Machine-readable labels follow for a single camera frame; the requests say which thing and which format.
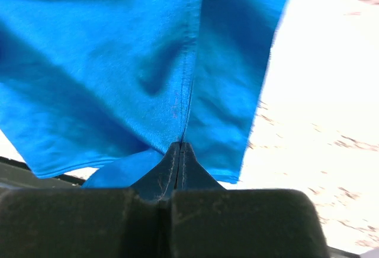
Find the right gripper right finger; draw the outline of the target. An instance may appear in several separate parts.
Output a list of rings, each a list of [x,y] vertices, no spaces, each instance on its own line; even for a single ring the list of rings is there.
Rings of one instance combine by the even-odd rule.
[[[190,143],[182,143],[176,175],[177,190],[222,190],[219,184],[197,161]]]

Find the blue cloth napkin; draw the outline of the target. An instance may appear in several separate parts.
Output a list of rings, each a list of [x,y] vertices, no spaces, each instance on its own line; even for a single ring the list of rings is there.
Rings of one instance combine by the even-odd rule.
[[[170,144],[239,180],[287,0],[1,0],[1,131],[39,178],[126,187]]]

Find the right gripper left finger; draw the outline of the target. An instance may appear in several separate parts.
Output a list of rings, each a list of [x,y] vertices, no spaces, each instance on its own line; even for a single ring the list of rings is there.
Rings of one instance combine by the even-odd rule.
[[[180,156],[180,142],[172,143],[162,160],[130,187],[149,202],[167,200],[175,189]]]

